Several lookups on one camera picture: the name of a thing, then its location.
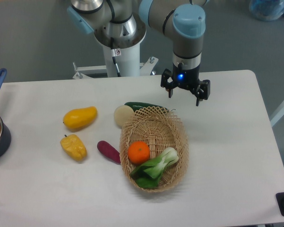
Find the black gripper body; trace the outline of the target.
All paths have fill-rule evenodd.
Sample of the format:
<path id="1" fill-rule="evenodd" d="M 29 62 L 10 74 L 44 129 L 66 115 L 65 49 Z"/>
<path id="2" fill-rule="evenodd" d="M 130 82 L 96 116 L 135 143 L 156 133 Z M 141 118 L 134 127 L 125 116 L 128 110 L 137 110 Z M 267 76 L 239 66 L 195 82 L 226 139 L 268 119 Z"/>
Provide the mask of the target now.
<path id="1" fill-rule="evenodd" d="M 185 59 L 179 56 L 173 56 L 172 79 L 174 88 L 179 87 L 189 90 L 195 94 L 198 86 L 198 75 L 201 63 L 201 56 Z"/>

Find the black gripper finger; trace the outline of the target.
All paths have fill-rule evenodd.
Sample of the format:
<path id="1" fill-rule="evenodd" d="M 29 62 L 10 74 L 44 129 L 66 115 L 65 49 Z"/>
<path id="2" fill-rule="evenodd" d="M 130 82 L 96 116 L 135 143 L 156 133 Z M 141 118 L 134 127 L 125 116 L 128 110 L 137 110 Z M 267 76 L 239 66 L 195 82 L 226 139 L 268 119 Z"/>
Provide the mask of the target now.
<path id="1" fill-rule="evenodd" d="M 210 96 L 210 80 L 205 79 L 203 81 L 198 81 L 198 86 L 195 89 L 196 106 L 203 100 L 207 100 Z"/>
<path id="2" fill-rule="evenodd" d="M 168 92 L 168 97 L 171 98 L 173 95 L 173 79 L 172 72 L 169 69 L 165 69 L 161 75 L 161 87 L 165 88 Z"/>

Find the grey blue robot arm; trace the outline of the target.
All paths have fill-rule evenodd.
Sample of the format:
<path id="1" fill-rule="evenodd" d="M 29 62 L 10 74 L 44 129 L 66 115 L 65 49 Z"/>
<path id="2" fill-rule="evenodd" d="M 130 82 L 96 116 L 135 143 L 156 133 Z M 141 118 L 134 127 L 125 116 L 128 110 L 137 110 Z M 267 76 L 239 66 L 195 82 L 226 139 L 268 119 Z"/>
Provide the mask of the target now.
<path id="1" fill-rule="evenodd" d="M 172 69 L 162 74 L 169 94 L 177 87 L 198 102 L 210 95 L 209 80 L 199 79 L 206 30 L 203 0 L 73 0 L 69 18 L 102 46 L 108 77 L 134 77 L 140 72 L 140 44 L 152 28 L 173 44 Z"/>

